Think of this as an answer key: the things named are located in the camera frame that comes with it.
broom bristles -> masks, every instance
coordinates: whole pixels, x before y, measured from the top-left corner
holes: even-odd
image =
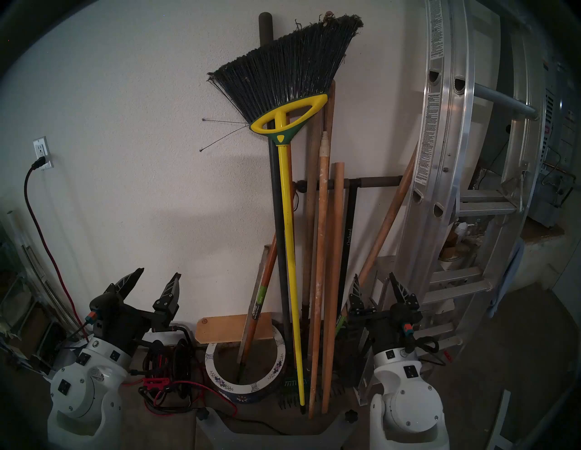
[[[327,93],[362,26],[359,16],[326,16],[208,73],[208,81],[251,124],[281,105]]]

wooden board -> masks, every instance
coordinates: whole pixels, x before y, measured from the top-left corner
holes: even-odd
[[[196,326],[196,341],[201,344],[214,342],[240,342],[244,332],[246,314],[238,316],[204,317]],[[272,339],[272,319],[269,312],[263,312],[256,325],[254,339]]]

warning label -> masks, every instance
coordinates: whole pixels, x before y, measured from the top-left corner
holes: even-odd
[[[444,34],[442,29],[442,4],[430,0],[430,60],[444,56]]]
[[[437,119],[440,112],[440,93],[428,94],[428,105],[424,124],[424,134],[419,147],[418,169],[415,174],[415,182],[428,184],[428,176],[432,165],[434,146],[436,145]]]
[[[97,367],[93,367],[89,373],[91,374],[91,378],[96,381],[103,381],[105,379],[105,376]]]

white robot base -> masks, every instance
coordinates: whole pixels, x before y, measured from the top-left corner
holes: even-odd
[[[131,357],[93,337],[51,381],[48,441],[53,449],[115,449],[121,444],[119,386]]]
[[[374,356],[374,376],[383,384],[370,405],[372,450],[449,450],[442,400],[419,376],[415,350],[392,348]]]

red clamp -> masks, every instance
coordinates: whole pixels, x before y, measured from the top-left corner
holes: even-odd
[[[144,386],[148,391],[151,389],[159,389],[160,391],[165,388],[165,386],[170,384],[169,378],[144,378]]]

